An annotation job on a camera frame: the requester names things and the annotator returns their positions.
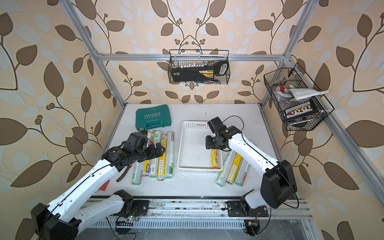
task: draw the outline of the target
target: green toolbox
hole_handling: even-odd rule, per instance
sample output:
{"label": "green toolbox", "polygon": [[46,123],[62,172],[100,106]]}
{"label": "green toolbox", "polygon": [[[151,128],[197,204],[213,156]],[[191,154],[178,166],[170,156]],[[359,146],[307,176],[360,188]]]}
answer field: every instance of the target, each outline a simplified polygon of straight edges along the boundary
{"label": "green toolbox", "polygon": [[136,111],[136,129],[149,130],[170,126],[169,108],[166,104],[153,108],[141,108]]}

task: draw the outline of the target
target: yellow label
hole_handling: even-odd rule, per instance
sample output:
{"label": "yellow label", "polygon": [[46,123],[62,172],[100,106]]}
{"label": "yellow label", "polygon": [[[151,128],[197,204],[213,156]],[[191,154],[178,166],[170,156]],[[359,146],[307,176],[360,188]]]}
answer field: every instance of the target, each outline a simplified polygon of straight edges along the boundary
{"label": "yellow label", "polygon": [[[167,135],[161,135],[161,146],[167,147]],[[159,171],[157,173],[158,176],[165,176],[166,173],[166,154],[167,150],[164,152],[163,156],[159,158]]]}
{"label": "yellow label", "polygon": [[203,74],[207,78],[213,78],[214,77],[214,72],[213,70],[204,70],[204,71],[199,71],[199,73]]}
{"label": "yellow label", "polygon": [[231,181],[231,182],[234,181],[236,173],[237,173],[239,165],[240,165],[240,161],[241,161],[241,156],[240,156],[240,154],[236,153],[235,159],[233,160],[231,170],[230,170],[229,175],[227,177],[228,181]]}

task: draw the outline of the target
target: white plastic tray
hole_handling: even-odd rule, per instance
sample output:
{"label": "white plastic tray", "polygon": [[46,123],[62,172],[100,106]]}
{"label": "white plastic tray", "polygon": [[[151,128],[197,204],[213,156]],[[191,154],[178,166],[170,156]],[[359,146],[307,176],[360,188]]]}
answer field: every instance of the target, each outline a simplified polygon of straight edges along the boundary
{"label": "white plastic tray", "polygon": [[205,148],[205,137],[212,135],[206,121],[184,121],[181,131],[177,169],[186,172],[220,172],[223,168],[221,151],[218,169],[212,169],[212,150]]}

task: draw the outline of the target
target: wire basket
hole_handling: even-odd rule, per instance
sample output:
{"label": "wire basket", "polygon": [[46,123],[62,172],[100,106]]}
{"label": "wire basket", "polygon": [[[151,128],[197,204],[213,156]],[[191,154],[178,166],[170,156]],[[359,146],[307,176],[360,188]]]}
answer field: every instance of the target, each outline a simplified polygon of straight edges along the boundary
{"label": "wire basket", "polygon": [[228,50],[169,50],[168,77],[172,84],[228,84]]}
{"label": "wire basket", "polygon": [[[264,75],[265,86],[276,106],[283,125],[288,131],[311,131],[326,118],[334,107],[325,95],[313,96],[305,99],[296,100],[288,98],[279,101],[280,96],[274,91],[288,88],[295,84],[299,88],[308,88],[302,79],[303,68],[296,64],[293,68],[279,68]],[[281,83],[276,83],[276,80],[284,79]],[[323,106],[319,98],[326,99],[328,106]]]}

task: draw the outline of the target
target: white table surface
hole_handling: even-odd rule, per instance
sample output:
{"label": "white table surface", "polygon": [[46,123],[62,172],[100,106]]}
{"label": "white table surface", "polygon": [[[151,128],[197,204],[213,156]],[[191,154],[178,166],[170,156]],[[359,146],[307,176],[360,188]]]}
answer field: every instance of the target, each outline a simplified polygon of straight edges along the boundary
{"label": "white table surface", "polygon": [[[122,141],[127,140],[132,132],[137,132],[135,128],[137,109],[158,105],[128,104],[109,147],[120,145]],[[218,173],[181,172],[177,169],[182,123],[184,121],[209,121],[215,117],[220,117],[223,121],[231,115],[237,115],[243,119],[245,124],[244,136],[248,139],[254,139],[257,141],[257,147],[266,154],[276,157],[257,104],[169,104],[168,107],[172,125],[156,130],[175,132],[174,177],[162,182],[157,181],[156,178],[142,177],[140,185],[132,185],[132,167],[123,180],[116,182],[116,179],[121,175],[118,173],[111,178],[106,191],[98,191],[94,195],[112,195],[123,189],[132,196],[226,197],[242,196],[252,189],[260,188],[262,179],[252,167],[243,187],[235,184],[226,184],[224,187],[217,186],[215,181]],[[238,129],[242,128],[240,119],[236,117],[231,117],[224,123],[227,127],[233,125]]]}

